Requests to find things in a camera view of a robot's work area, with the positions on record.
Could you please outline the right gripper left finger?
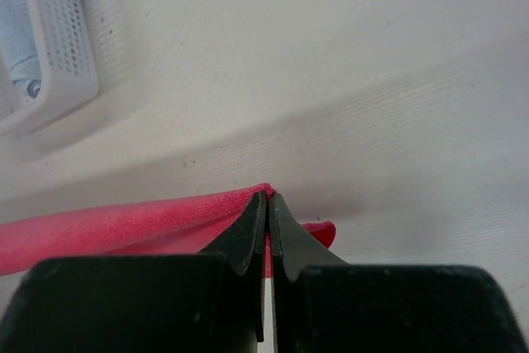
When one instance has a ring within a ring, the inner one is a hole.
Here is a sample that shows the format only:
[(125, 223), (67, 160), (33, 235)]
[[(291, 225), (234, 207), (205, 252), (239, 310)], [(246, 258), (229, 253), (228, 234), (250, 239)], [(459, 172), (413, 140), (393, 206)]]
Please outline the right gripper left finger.
[(44, 260), (1, 321), (4, 352), (254, 352), (264, 339), (267, 196), (194, 255)]

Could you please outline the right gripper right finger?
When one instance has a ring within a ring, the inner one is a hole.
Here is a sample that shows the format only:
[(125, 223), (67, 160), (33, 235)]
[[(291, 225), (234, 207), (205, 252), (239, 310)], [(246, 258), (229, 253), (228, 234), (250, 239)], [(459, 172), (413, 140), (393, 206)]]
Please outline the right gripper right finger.
[(525, 352), (496, 280), (465, 265), (350, 265), (269, 200), (277, 352)]

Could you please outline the light blue towel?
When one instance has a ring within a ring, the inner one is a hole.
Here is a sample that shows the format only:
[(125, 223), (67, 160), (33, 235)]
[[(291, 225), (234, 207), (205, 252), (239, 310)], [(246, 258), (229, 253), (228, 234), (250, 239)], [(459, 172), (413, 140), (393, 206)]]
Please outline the light blue towel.
[(12, 83), (36, 98), (41, 68), (27, 0), (1, 0), (1, 52)]

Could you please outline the pink towel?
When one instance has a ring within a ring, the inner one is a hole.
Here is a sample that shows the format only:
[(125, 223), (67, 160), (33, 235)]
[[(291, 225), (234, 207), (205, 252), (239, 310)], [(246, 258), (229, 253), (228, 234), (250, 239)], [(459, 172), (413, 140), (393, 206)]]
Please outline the pink towel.
[(188, 198), (127, 203), (31, 217), (1, 226), (1, 273), (84, 255), (176, 255), (200, 251), (242, 214), (267, 183)]

